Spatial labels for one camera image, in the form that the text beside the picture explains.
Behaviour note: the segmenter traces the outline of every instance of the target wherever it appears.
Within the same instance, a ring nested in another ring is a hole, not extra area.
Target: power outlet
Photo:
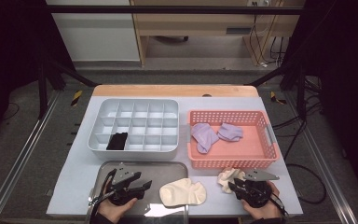
[[[270,0],[248,0],[248,7],[268,7]]]

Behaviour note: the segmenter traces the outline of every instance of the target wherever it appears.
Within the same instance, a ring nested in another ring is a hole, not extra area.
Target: white storage box
[[[124,150],[106,150],[111,136],[127,133]],[[102,160],[166,161],[179,141],[179,105],[174,100],[107,99],[89,136],[89,148]]]

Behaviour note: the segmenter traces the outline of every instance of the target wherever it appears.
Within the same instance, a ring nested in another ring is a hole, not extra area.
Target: pink basket
[[[207,154],[197,151],[197,141],[191,136],[187,152],[193,168],[266,168],[279,158],[278,144],[263,111],[192,110],[187,118],[190,129],[197,123],[209,123],[217,133],[222,123],[229,123],[243,130],[240,141],[219,139]]]

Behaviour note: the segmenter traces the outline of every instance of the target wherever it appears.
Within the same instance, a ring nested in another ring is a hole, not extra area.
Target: beige cloth
[[[193,184],[189,178],[183,178],[162,186],[159,197],[165,206],[202,204],[206,200],[206,189],[200,182]]]
[[[234,183],[234,178],[244,180],[245,172],[240,169],[226,168],[217,176],[217,183],[222,186],[222,191],[232,193],[228,182]]]

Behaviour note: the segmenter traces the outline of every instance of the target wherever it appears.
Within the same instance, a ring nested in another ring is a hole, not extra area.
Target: purple cloth
[[[223,123],[217,132],[217,136],[228,142],[238,142],[243,137],[243,131],[240,127]]]
[[[211,146],[219,140],[217,134],[208,123],[198,123],[191,129],[191,135],[197,140],[197,151],[208,153]]]

